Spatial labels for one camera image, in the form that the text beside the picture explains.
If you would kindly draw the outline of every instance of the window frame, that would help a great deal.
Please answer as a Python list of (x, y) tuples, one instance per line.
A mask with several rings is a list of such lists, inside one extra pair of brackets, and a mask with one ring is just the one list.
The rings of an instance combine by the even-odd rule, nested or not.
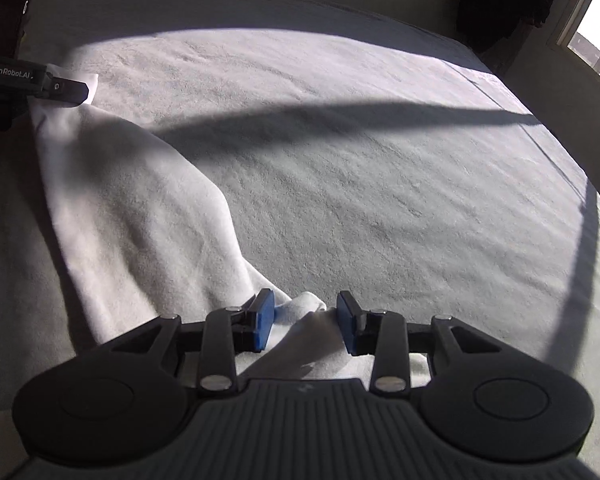
[(600, 73), (588, 65), (578, 54), (569, 48), (569, 42), (574, 37), (580, 22), (584, 18), (592, 0), (569, 0), (567, 11), (558, 20), (557, 27), (549, 36), (548, 47), (569, 58), (580, 70), (585, 70), (589, 76), (600, 85)]

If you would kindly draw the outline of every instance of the white fabric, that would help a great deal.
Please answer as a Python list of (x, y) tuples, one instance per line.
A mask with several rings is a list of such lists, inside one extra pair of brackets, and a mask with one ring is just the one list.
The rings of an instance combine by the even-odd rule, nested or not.
[[(322, 307), (343, 288), (412, 321), (447, 312), (587, 387), (581, 457), (600, 474), (600, 198), (469, 51), (300, 0), (44, 2), (21, 57), (99, 74), (93, 105), (31, 106), (77, 301), (42, 228), (39, 276), (1, 270), (37, 268), (4, 236), (17, 286), (0, 309), (37, 321), (0, 317), (0, 410), (80, 334), (203, 319), (272, 286), (251, 262), (287, 308), (245, 375), (368, 378)], [(12, 206), (0, 218), (26, 230)], [(51, 301), (18, 293), (35, 283)]]

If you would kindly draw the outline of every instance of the ribbed grip surface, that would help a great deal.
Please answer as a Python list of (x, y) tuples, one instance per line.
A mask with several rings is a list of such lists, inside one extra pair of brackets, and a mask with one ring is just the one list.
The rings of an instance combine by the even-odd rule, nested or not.
[(71, 469), (32, 460), (14, 480), (594, 480), (574, 456), (489, 463), (448, 446), (403, 400), (359, 380), (254, 380), (203, 404), (159, 452), (127, 465)]

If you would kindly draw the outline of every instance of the circular pad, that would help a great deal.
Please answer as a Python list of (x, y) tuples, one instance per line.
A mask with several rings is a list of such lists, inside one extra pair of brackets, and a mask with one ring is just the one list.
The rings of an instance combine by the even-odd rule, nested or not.
[(505, 420), (526, 420), (544, 412), (549, 396), (529, 381), (496, 379), (478, 386), (475, 403), (489, 415)]
[(541, 462), (577, 452), (593, 403), (574, 379), (531, 358), (472, 354), (432, 378), (420, 398), (443, 440), (495, 462)]
[(142, 354), (103, 352), (33, 378), (13, 403), (30, 454), (71, 466), (128, 462), (170, 441), (187, 411), (183, 386)]

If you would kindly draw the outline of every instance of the bed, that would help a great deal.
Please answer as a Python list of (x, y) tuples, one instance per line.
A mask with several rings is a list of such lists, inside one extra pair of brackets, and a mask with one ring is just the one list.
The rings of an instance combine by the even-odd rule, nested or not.
[(36, 0), (20, 57), (98, 83), (0, 136), (0, 474), (28, 378), (271, 286), (245, 376), (368, 381), (342, 289), (451, 314), (587, 387), (600, 475), (600, 197), (464, 46), (309, 0)]

